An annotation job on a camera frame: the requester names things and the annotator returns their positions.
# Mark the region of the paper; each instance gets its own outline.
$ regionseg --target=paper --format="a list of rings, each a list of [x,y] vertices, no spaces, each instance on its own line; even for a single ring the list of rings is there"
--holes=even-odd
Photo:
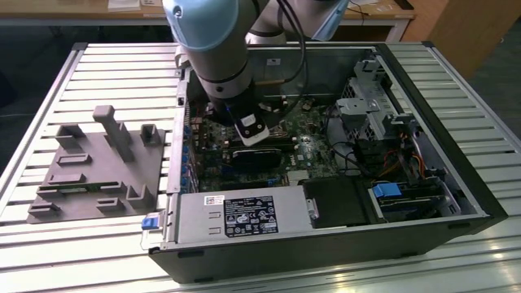
[[[134,11],[140,10],[139,0],[108,0],[108,11]]]
[[[351,0],[349,4],[348,4],[348,8],[353,9],[353,7],[359,7],[359,5],[363,6],[363,5],[368,5],[368,4],[375,4],[375,3],[379,3],[379,1],[380,0]]]
[[[143,6],[163,6],[162,0],[142,0]]]

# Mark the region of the motherboard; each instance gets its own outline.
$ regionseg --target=motherboard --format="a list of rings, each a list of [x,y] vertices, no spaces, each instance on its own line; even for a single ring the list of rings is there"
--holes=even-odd
[[[195,117],[200,192],[290,186],[300,179],[336,176],[340,167],[324,136],[327,108],[315,99],[299,101],[270,138],[251,147],[234,127]]]

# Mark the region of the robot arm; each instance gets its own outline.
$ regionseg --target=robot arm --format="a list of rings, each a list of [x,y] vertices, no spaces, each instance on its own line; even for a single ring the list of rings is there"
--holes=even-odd
[[[331,38],[348,0],[290,0],[304,34]],[[278,0],[164,0],[182,44],[218,114],[236,126],[244,145],[270,136],[255,97],[246,36],[291,30]]]

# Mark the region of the blue robot arm cap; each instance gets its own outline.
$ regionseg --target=blue robot arm cap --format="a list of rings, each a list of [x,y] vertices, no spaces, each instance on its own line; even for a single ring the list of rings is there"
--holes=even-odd
[[[194,51],[214,49],[239,19],[240,0],[163,0],[176,42]]]
[[[340,22],[344,18],[344,12],[348,9],[349,0],[339,1],[332,13],[328,16],[328,19],[324,21],[321,27],[315,33],[312,39],[319,41],[328,41],[339,28]]]

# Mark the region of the wooden cabinet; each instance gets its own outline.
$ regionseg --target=wooden cabinet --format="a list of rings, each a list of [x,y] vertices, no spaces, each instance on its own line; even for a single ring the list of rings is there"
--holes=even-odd
[[[403,42],[429,40],[469,78],[521,16],[521,0],[409,0],[416,19]]]

